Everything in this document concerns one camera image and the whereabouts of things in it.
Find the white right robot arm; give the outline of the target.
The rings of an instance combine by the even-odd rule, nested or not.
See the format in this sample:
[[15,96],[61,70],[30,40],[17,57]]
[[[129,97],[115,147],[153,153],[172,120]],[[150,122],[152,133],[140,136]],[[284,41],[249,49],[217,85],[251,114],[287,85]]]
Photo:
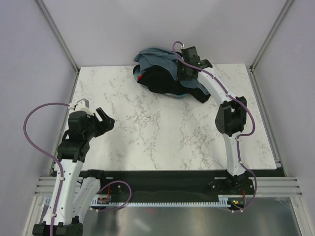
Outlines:
[[226,156],[227,172],[232,176],[225,181],[225,187],[230,193],[238,193],[243,188],[242,180],[237,177],[245,172],[239,161],[237,136],[240,135],[246,124],[247,101],[244,97],[235,96],[217,77],[212,64],[201,60],[196,48],[185,48],[181,44],[182,57],[178,61],[178,80],[181,82],[197,82],[201,84],[218,105],[215,118],[217,130],[223,135]]

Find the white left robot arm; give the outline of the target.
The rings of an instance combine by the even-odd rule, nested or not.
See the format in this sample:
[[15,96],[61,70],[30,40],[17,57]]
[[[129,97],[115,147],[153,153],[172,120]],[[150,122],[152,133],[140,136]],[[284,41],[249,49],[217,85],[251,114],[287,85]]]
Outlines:
[[34,236],[81,236],[83,220],[96,193],[104,193],[108,181],[105,172],[89,170],[76,190],[90,141],[114,127],[114,119],[101,108],[92,113],[87,108],[69,115],[68,129],[57,148],[58,171],[50,205],[43,221],[35,224]]

